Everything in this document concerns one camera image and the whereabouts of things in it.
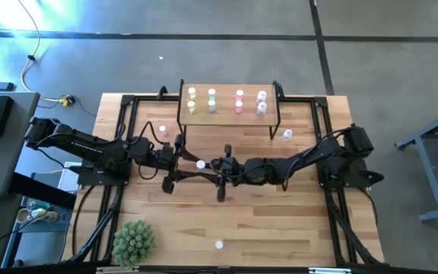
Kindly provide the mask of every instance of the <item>concrete floor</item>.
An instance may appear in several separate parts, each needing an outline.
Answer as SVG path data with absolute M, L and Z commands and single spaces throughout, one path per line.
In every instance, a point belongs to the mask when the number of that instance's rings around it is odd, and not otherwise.
M 42 30 L 314 34 L 307 0 L 26 2 Z M 13 4 L 0 5 L 0 29 L 32 30 L 24 11 Z M 438 36 L 438 1 L 317 0 L 317 5 L 325 35 Z M 35 42 L 0 38 L 0 81 L 24 90 L 19 77 Z M 354 122 L 366 128 L 375 146 L 368 166 L 386 176 L 372 191 L 386 262 L 438 270 L 438 221 L 422 225 L 417 219 L 436 208 L 418 153 L 393 146 L 438 116 L 438 43 L 330 42 L 325 48 L 335 94 L 348 96 Z M 37 57 L 39 63 L 27 74 L 29 86 L 47 97 L 74 94 L 93 113 L 103 92 L 155 92 L 161 85 L 177 91 L 181 78 L 278 80 L 288 94 L 325 94 L 315 41 L 45 39 Z M 78 107 L 38 109 L 36 115 L 58 117 L 85 132 L 94 126 L 94 118 Z M 49 154 L 76 160 L 56 149 Z M 17 166 L 22 174 L 56 169 L 27 149 Z

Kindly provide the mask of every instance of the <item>green plant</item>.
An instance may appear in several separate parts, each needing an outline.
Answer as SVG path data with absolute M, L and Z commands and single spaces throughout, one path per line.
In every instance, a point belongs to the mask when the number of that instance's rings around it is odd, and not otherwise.
M 143 220 L 125 223 L 124 228 L 114 234 L 113 246 L 113 256 L 121 266 L 143 262 L 156 247 L 151 225 Z

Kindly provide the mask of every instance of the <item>small bottle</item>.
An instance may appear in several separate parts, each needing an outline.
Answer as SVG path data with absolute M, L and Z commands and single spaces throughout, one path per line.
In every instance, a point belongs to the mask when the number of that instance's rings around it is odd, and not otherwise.
M 243 95 L 244 95 L 244 91 L 237 90 L 236 91 L 236 100 L 242 101 L 243 100 Z
M 213 113 L 216 110 L 216 101 L 209 100 L 209 112 Z
M 292 138 L 294 132 L 292 132 L 291 129 L 287 129 L 285 130 L 285 132 L 283 133 L 283 140 L 284 141 L 290 141 L 290 138 Z
M 256 99 L 256 103 L 259 104 L 261 102 L 266 102 L 266 91 L 260 91 L 258 93 L 258 98 Z
M 258 110 L 256 111 L 256 114 L 260 116 L 264 116 L 266 114 L 266 103 L 261 102 L 258 104 Z
M 189 96 L 190 96 L 190 100 L 195 100 L 196 92 L 194 88 L 189 88 Z
M 199 160 L 197 163 L 195 163 L 195 166 L 197 167 L 197 171 L 202 171 L 205 168 L 205 162 L 203 160 Z
M 209 91 L 209 100 L 216 100 L 216 90 L 211 88 Z
M 168 137 L 168 131 L 167 131 L 166 126 L 160 126 L 158 129 L 160 130 L 161 135 L 163 137 Z
M 190 113 L 194 113 L 194 110 L 195 110 L 195 103 L 194 103 L 194 101 L 189 101 L 187 103 L 187 107 L 189 107 Z
M 243 102 L 236 101 L 236 110 L 235 110 L 235 112 L 237 114 L 241 114 L 243 112 Z

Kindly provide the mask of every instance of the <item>wooden tabletop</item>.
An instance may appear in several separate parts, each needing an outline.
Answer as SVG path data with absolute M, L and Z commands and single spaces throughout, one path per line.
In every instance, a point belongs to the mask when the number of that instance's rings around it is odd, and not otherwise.
M 113 138 L 121 96 L 103 94 L 94 135 L 109 140 Z M 134 133 L 138 134 L 149 120 L 155 130 L 165 125 L 170 136 L 159 136 L 159 139 L 173 143 L 179 133 L 177 104 L 141 102 Z M 328 107 L 334 130 L 351 124 L 346 97 L 328 97 Z M 285 129 L 294 132 L 289 142 L 282 141 L 281 135 L 270 140 L 268 129 L 261 126 L 193 126 L 187 132 L 187 148 L 208 161 L 222 156 L 224 145 L 231 144 L 233 156 L 244 162 L 253 157 L 284 158 L 313 145 L 315 137 L 309 106 L 281 103 L 280 108 L 279 132 Z M 150 138 L 150 130 L 145 135 Z M 183 161 L 179 164 L 183 170 L 193 169 L 193 166 Z M 142 171 L 147 177 L 154 170 L 142 168 Z M 166 194 L 160 188 L 165 174 L 159 171 L 153 180 L 143 180 L 134 166 L 122 200 L 118 229 L 128 221 L 144 219 L 153 225 L 157 235 L 157 249 L 143 265 L 335 265 L 325 197 L 317 187 L 315 166 L 296 172 L 290 179 L 287 192 L 272 185 L 228 186 L 223 203 L 217 202 L 214 185 L 201 178 L 181 181 L 172 195 Z M 80 191 L 75 208 L 84 191 Z M 103 187 L 96 186 L 83 204 L 76 233 L 78 248 L 95 228 L 102 192 Z M 383 261 L 370 201 L 359 190 L 346 189 L 345 192 L 352 228 L 372 255 Z M 108 233 L 107 229 L 103 233 L 100 254 L 105 250 Z M 340 239 L 344 257 L 348 260 L 343 233 L 340 233 Z M 224 242 L 222 250 L 215 248 L 216 241 Z M 71 233 L 68 233 L 62 259 L 70 256 Z
M 189 112 L 189 88 L 195 88 L 195 111 Z M 209 112 L 209 89 L 216 90 L 216 110 Z M 236 91 L 244 91 L 243 112 L 236 114 Z M 266 114 L 258 116 L 256 98 L 266 91 Z M 272 84 L 184 84 L 180 123 L 185 126 L 276 126 L 278 123 L 275 89 Z

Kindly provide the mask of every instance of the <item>wooden table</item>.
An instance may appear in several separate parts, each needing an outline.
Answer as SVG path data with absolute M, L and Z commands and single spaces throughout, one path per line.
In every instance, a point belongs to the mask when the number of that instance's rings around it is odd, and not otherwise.
M 94 135 L 113 138 L 121 96 L 103 94 Z M 348 99 L 343 96 L 327 98 L 332 128 L 349 126 L 352 121 Z M 167 126 L 170 136 L 160 139 L 173 143 L 179 133 L 177 104 L 141 102 L 134 133 L 137 135 L 150 120 L 155 129 Z M 187 132 L 187 149 L 208 161 L 222 156 L 224 145 L 231 144 L 233 156 L 244 162 L 253 157 L 287 157 L 315 144 L 309 106 L 281 103 L 280 107 L 280 132 L 285 129 L 294 132 L 289 142 L 282 141 L 281 136 L 271 141 L 265 127 L 194 126 Z M 150 130 L 144 135 L 151 138 Z M 181 162 L 179 167 L 193 170 L 194 164 Z M 144 167 L 142 171 L 147 177 L 154 170 Z M 216 201 L 214 185 L 201 178 L 181 181 L 172 195 L 166 194 L 160 188 L 165 174 L 159 171 L 153 180 L 143 180 L 134 166 L 122 200 L 118 230 L 127 221 L 144 219 L 153 225 L 157 235 L 157 249 L 143 265 L 335 265 L 325 197 L 317 187 L 315 166 L 296 172 L 290 179 L 287 192 L 283 192 L 281 186 L 272 185 L 228 186 L 224 203 Z M 77 226 L 77 248 L 95 228 L 102 192 L 103 187 L 96 186 L 83 204 Z M 346 189 L 345 192 L 352 228 L 372 255 L 383 261 L 370 201 L 359 190 Z M 84 190 L 80 191 L 75 208 L 81 202 L 83 193 Z M 101 254 L 105 250 L 108 233 L 108 230 L 103 233 Z M 343 233 L 340 233 L 340 239 L 344 257 L 348 259 Z M 224 242 L 222 250 L 214 247 L 217 240 Z M 71 233 L 68 233 L 62 259 L 70 256 Z

